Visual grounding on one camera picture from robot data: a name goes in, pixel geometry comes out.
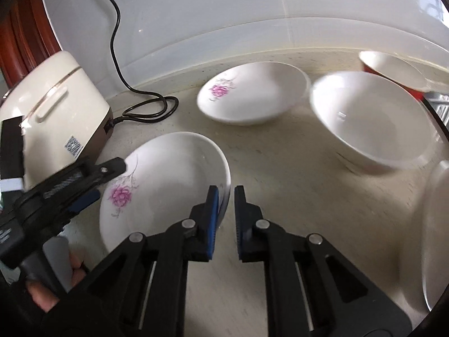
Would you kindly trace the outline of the person's left hand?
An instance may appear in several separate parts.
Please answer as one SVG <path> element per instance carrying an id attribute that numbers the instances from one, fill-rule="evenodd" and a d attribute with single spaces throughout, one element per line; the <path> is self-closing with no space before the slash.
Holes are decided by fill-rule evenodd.
<path id="1" fill-rule="evenodd" d="M 71 283 L 72 287 L 75 287 L 86 276 L 86 272 L 81 268 L 81 260 L 74 253 L 70 252 L 68 256 L 72 267 Z M 33 302 L 46 313 L 59 302 L 59 298 L 38 281 L 29 280 L 26 286 Z"/>

